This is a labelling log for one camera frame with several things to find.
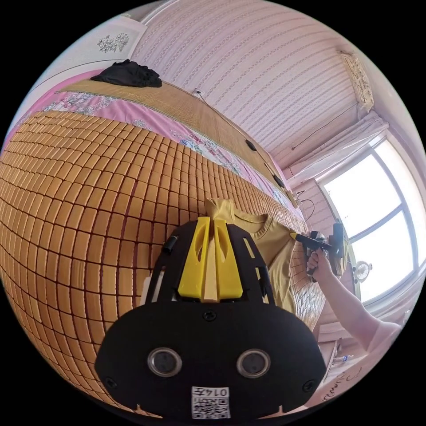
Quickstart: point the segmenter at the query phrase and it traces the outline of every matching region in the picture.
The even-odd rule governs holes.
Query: white curtain
[[[291,188],[346,160],[389,127],[374,111],[284,170]]]

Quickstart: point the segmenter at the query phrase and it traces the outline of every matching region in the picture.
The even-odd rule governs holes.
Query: bamboo mat tile
[[[117,405],[97,378],[96,353],[138,306],[174,228],[205,214],[206,197],[304,230],[249,182],[148,130],[56,111],[20,127],[0,159],[0,276],[27,336],[64,379]],[[297,243],[291,289],[312,330],[324,298],[304,269]]]

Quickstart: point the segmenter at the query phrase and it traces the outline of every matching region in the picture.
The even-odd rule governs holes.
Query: bamboo mat
[[[239,130],[238,126],[231,124],[223,118],[219,112],[208,106],[205,102],[172,84],[163,82],[162,87],[140,88],[116,86],[93,80],[82,80],[60,90],[60,92],[66,91],[113,96],[148,106],[194,129],[234,153],[261,173],[277,188],[280,188],[259,153],[261,153],[264,159],[268,160],[270,169],[277,176],[280,174],[273,162],[269,161],[269,154],[259,144],[254,142],[242,130]],[[258,152],[252,151],[247,146],[245,143],[246,139],[253,142]]]
[[[0,158],[0,276],[29,339],[64,379],[118,406],[96,375],[96,353],[139,305],[170,233],[205,215],[206,197],[304,229],[249,182],[148,130],[49,111],[12,137]],[[296,313],[312,330],[324,297],[300,243],[290,274]]]

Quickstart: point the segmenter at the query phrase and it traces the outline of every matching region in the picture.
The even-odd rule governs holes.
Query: wall decoration
[[[129,43],[129,35],[125,32],[122,32],[118,34],[115,38],[111,37],[110,34],[108,34],[103,39],[100,39],[97,43],[99,46],[99,50],[101,52],[116,52],[117,50],[119,52],[123,51],[124,46],[126,46],[127,43]]]
[[[367,112],[370,112],[374,105],[373,92],[361,61],[354,53],[338,51],[338,54],[349,73],[358,103]]]

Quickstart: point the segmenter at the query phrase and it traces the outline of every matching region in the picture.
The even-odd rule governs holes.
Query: window frame
[[[348,159],[346,161],[343,161],[340,165],[337,165],[334,169],[327,171],[326,173],[324,173],[323,175],[320,175],[316,181],[317,181],[317,185],[320,189],[320,191],[322,192],[324,198],[327,201],[327,204],[330,207],[330,210],[335,218],[335,220],[340,220],[339,217],[339,213],[333,203],[333,200],[331,199],[331,197],[328,195],[327,190],[325,189],[325,185],[329,182],[331,182],[332,180],[334,180],[335,178],[337,178],[338,176],[342,175],[343,173],[345,173],[346,171],[348,171],[349,169],[351,169],[352,167],[354,167],[355,165],[357,165],[359,162],[361,162],[362,160],[364,160],[365,158],[367,158],[368,156],[372,156],[381,166],[381,168],[383,169],[383,171],[385,172],[386,176],[388,177],[388,179],[390,180],[391,184],[393,185],[396,193],[398,194],[398,197],[400,199],[400,204],[398,205],[398,207],[396,207],[394,210],[392,210],[390,213],[388,213],[385,217],[383,217],[381,220],[377,221],[376,223],[374,223],[373,225],[369,226],[367,229],[359,232],[358,234],[352,236],[351,238],[348,238],[348,235],[345,235],[346,238],[348,238],[349,242],[355,242],[360,240],[361,238],[365,237],[366,235],[370,234],[371,232],[375,231],[376,229],[380,228],[382,225],[384,225],[386,222],[388,222],[390,219],[392,219],[396,214],[398,214],[399,212],[402,211],[406,224],[407,224],[407,229],[408,229],[408,233],[410,236],[410,241],[411,241],[411,251],[412,251],[412,256],[413,256],[413,270],[411,271],[410,274],[408,274],[406,277],[404,277],[400,282],[398,282],[397,284],[395,284],[394,286],[392,286],[390,289],[386,290],[385,292],[379,294],[378,296],[367,300],[366,302],[363,302],[365,307],[373,307],[375,306],[377,303],[382,302],[383,299],[385,298],[389,298],[391,295],[395,294],[396,292],[398,292],[399,290],[402,289],[402,287],[404,286],[404,284],[406,284],[407,282],[410,281],[411,278],[413,278],[413,276],[416,274],[416,271],[419,270],[419,268],[422,268],[425,266],[426,264],[426,260],[423,261],[423,263],[420,265],[418,262],[418,246],[417,246],[417,238],[416,238],[416,234],[415,234],[415,229],[414,229],[414,223],[411,217],[411,213],[408,207],[408,204],[405,200],[404,194],[402,192],[402,190],[400,189],[399,185],[397,184],[395,178],[393,177],[392,173],[390,172],[389,168],[386,166],[386,164],[384,163],[384,161],[381,159],[381,157],[376,153],[375,149],[384,141],[388,141],[398,152],[398,154],[401,156],[402,160],[407,164],[406,158],[404,158],[401,153],[399,152],[399,149],[395,146],[395,137],[393,136],[393,134],[389,131],[386,130],[384,132],[382,132],[379,135],[379,140],[374,143],[374,144],[367,144],[365,147],[363,147],[356,155],[353,159]],[[418,182],[415,179],[415,176],[413,176],[416,185],[418,186]],[[351,267],[352,265],[355,265],[355,255],[352,251],[351,245],[349,245],[349,253],[348,253],[348,257],[349,257],[349,261],[351,263]],[[355,295],[358,297],[358,299],[361,300],[361,291],[360,291],[360,286],[359,283],[355,284],[355,280],[354,280],[354,288],[355,288]]]

